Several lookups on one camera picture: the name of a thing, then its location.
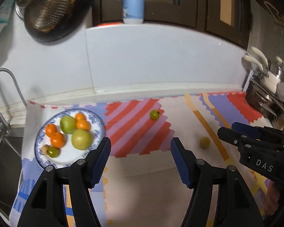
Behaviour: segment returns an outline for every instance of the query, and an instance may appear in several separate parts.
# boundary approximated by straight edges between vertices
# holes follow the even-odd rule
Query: chrome faucet
[[[25,99],[24,99],[24,97],[23,97],[23,95],[20,91],[20,88],[18,86],[18,83],[16,81],[14,74],[7,68],[0,68],[0,72],[6,72],[11,76],[11,78],[14,81],[14,85],[15,85],[17,91],[18,91],[18,94],[19,94],[25,108],[27,108],[26,101],[25,101]],[[2,140],[2,137],[5,136],[10,130],[11,130],[11,126],[6,121],[6,119],[3,117],[2,113],[0,113],[0,141]]]

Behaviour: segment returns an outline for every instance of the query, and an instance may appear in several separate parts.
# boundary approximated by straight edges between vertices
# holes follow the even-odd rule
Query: human hand
[[[273,215],[279,207],[280,191],[273,181],[270,181],[267,188],[267,195],[264,203],[264,212]]]

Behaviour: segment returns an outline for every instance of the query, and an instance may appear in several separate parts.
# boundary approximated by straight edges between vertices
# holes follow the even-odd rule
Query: blue gripper pad
[[[184,183],[188,188],[192,186],[192,182],[189,177],[189,168],[185,162],[185,159],[176,143],[175,139],[172,139],[170,142],[170,151],[175,161],[176,167],[178,169],[182,183]]]
[[[100,155],[98,156],[98,159],[93,167],[93,176],[92,176],[92,179],[91,179],[91,184],[92,184],[92,187],[94,187],[97,183],[100,182],[100,179],[101,179],[101,176],[102,176],[102,173],[104,171],[104,168],[105,168],[105,165],[106,165],[106,162],[108,160],[108,157],[109,157],[109,154],[111,153],[111,141],[108,140]]]
[[[235,122],[232,124],[231,129],[241,133],[242,135],[246,135],[249,138],[259,139],[261,137],[261,133],[258,131],[258,129],[250,125]]]

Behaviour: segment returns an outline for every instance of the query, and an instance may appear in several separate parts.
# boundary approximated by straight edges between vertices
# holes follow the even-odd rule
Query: blue and white plate
[[[83,113],[86,120],[91,124],[90,132],[94,135],[94,141],[87,150],[78,150],[71,144],[71,135],[64,134],[66,144],[60,149],[60,155],[56,158],[50,158],[48,155],[42,153],[42,146],[45,144],[50,145],[50,138],[45,134],[45,128],[48,124],[55,124],[60,129],[60,120],[63,116],[70,115],[75,117],[77,113]],[[42,168],[48,165],[53,165],[55,168],[62,168],[70,166],[76,160],[85,158],[89,151],[96,149],[105,135],[105,127],[101,118],[92,111],[83,108],[73,108],[60,112],[50,118],[40,129],[35,141],[35,156]]]

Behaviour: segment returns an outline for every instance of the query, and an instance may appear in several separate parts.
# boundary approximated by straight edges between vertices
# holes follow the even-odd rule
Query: sink
[[[24,128],[12,128],[0,143],[0,211],[7,216],[11,212],[22,181],[21,148],[23,131]]]

